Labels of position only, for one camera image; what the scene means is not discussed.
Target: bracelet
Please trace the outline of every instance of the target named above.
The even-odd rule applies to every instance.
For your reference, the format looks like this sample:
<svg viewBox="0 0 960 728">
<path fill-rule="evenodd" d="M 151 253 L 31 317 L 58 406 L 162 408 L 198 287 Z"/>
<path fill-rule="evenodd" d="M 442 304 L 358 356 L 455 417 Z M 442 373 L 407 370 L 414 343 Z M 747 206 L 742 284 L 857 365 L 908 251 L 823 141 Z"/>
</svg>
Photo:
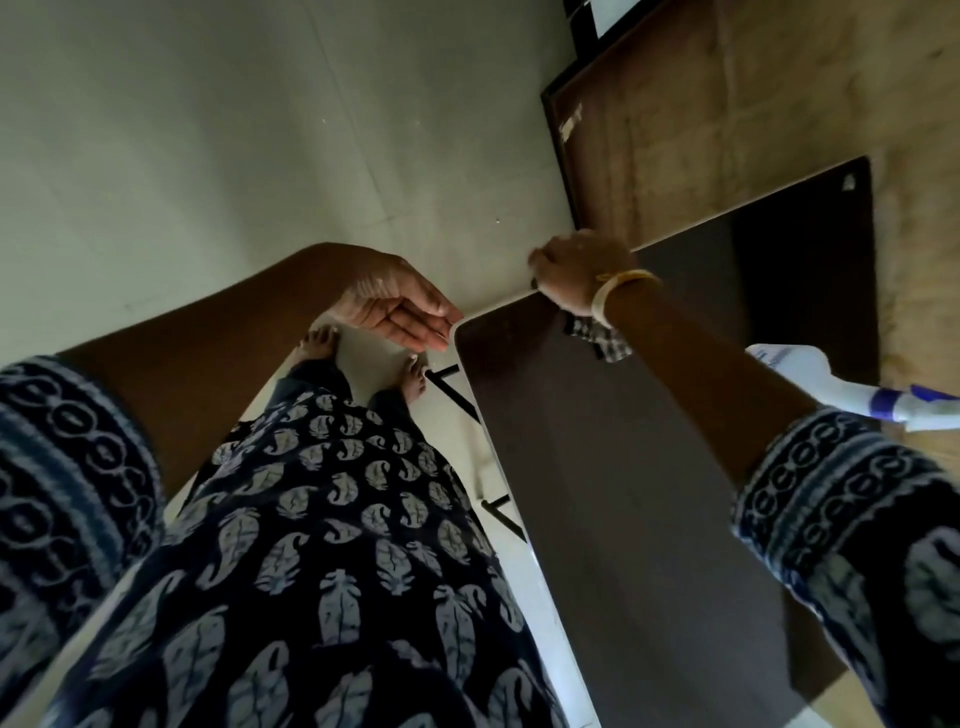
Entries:
<svg viewBox="0 0 960 728">
<path fill-rule="evenodd" d="M 617 286 L 623 285 L 630 280 L 641 279 L 653 279 L 657 283 L 661 282 L 660 279 L 650 271 L 644 271 L 640 268 L 637 268 L 633 271 L 623 271 L 617 274 L 604 273 L 600 276 L 597 276 L 597 281 L 604 281 L 604 284 L 600 286 L 600 290 L 594 294 L 593 303 L 590 305 L 590 312 L 593 314 L 593 318 L 603 326 L 607 328 L 613 328 L 610 325 L 610 322 L 607 321 L 607 317 L 604 315 L 604 308 L 607 305 L 607 297 Z"/>
</svg>

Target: cloth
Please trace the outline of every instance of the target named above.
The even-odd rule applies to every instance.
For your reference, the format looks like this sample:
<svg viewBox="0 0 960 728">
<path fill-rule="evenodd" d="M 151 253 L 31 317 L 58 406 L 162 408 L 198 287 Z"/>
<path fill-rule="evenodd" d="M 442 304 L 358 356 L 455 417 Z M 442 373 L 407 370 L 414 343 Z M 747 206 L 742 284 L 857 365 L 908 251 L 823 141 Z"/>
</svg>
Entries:
<svg viewBox="0 0 960 728">
<path fill-rule="evenodd" d="M 634 352 L 619 331 L 605 327 L 592 316 L 574 316 L 567 312 L 564 333 L 590 342 L 596 357 L 611 364 Z"/>
<path fill-rule="evenodd" d="M 768 449 L 733 531 L 813 610 L 890 726 L 960 724 L 960 494 L 824 409 Z"/>
<path fill-rule="evenodd" d="M 305 364 L 211 458 L 50 723 L 564 725 L 467 494 L 402 396 L 368 409 L 332 362 Z"/>
<path fill-rule="evenodd" d="M 54 358 L 0 371 L 5 710 L 146 555 L 47 724 L 564 724 L 439 453 L 325 387 L 247 430 L 164 534 L 156 463 L 102 388 Z M 958 722 L 960 495 L 933 462 L 818 412 L 771 445 L 733 529 L 889 725 Z"/>
</svg>

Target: spray bottle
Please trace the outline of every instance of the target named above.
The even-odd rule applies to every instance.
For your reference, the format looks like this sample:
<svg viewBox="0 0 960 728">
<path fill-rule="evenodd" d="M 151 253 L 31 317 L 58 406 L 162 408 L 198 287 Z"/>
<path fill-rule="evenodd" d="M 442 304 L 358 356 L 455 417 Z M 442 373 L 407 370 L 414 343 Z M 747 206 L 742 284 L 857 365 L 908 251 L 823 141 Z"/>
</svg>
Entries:
<svg viewBox="0 0 960 728">
<path fill-rule="evenodd" d="M 857 415 L 903 423 L 907 432 L 960 429 L 960 398 L 919 384 L 908 392 L 844 381 L 830 372 L 827 355 L 816 347 L 753 344 L 747 353 L 789 379 L 813 399 Z"/>
</svg>

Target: finger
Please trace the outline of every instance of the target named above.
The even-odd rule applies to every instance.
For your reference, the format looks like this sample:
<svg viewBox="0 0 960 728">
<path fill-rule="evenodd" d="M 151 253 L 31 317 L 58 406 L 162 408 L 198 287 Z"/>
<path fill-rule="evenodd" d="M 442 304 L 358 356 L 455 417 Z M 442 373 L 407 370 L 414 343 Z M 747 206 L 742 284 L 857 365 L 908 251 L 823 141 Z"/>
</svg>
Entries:
<svg viewBox="0 0 960 728">
<path fill-rule="evenodd" d="M 432 316 L 446 316 L 451 312 L 460 313 L 437 286 L 421 276 L 409 264 L 397 271 L 396 283 L 400 296 L 415 303 L 425 313 Z"/>
<path fill-rule="evenodd" d="M 530 257 L 527 258 L 527 264 L 533 269 L 534 276 L 537 277 L 537 280 L 546 278 L 553 266 L 556 265 L 556 263 L 553 263 L 550 258 L 547 257 L 543 248 L 537 248 L 530 253 Z"/>
<path fill-rule="evenodd" d="M 430 328 L 407 308 L 395 308 L 390 314 L 390 321 L 405 329 L 410 335 L 417 338 L 425 346 L 445 352 L 447 343 L 439 333 Z"/>
<path fill-rule="evenodd" d="M 453 326 L 452 322 L 448 321 L 443 316 L 431 316 L 426 311 L 421 311 L 420 308 L 412 301 L 404 301 L 402 306 L 410 311 L 412 315 L 416 316 L 434 331 L 439 333 L 444 339 L 449 340 L 450 329 Z"/>
<path fill-rule="evenodd" d="M 390 339 L 395 344 L 399 344 L 404 349 L 410 349 L 414 352 L 423 351 L 423 343 L 419 339 L 397 326 L 390 319 L 384 319 L 373 327 L 372 330 L 385 339 Z"/>
</svg>

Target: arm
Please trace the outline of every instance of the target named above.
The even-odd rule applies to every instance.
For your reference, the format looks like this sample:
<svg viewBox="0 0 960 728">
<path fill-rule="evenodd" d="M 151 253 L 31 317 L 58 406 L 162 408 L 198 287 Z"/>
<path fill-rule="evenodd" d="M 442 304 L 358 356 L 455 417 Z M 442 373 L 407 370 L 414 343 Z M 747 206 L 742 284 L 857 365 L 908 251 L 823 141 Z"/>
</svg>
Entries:
<svg viewBox="0 0 960 728">
<path fill-rule="evenodd" d="M 589 315 L 617 241 L 555 238 L 540 290 Z M 960 724 L 960 492 L 937 465 L 828 408 L 669 302 L 657 281 L 604 308 L 698 426 L 738 495 L 733 531 L 816 614 L 890 726 Z"/>
<path fill-rule="evenodd" d="M 420 352 L 444 349 L 461 315 L 401 258 L 325 243 L 61 357 L 127 405 L 153 445 L 169 497 L 331 306 L 346 323 Z"/>
<path fill-rule="evenodd" d="M 531 254 L 531 264 L 540 290 L 582 316 L 590 315 L 598 276 L 636 267 L 622 243 L 590 233 L 554 238 Z M 774 437 L 817 407 L 786 379 L 693 322 L 654 279 L 615 288 L 606 315 L 697 425 L 737 488 Z"/>
<path fill-rule="evenodd" d="M 156 547 L 157 460 L 172 495 L 331 306 L 416 351 L 445 348 L 462 316 L 401 258 L 323 244 L 60 357 L 0 369 L 0 718 Z"/>
</svg>

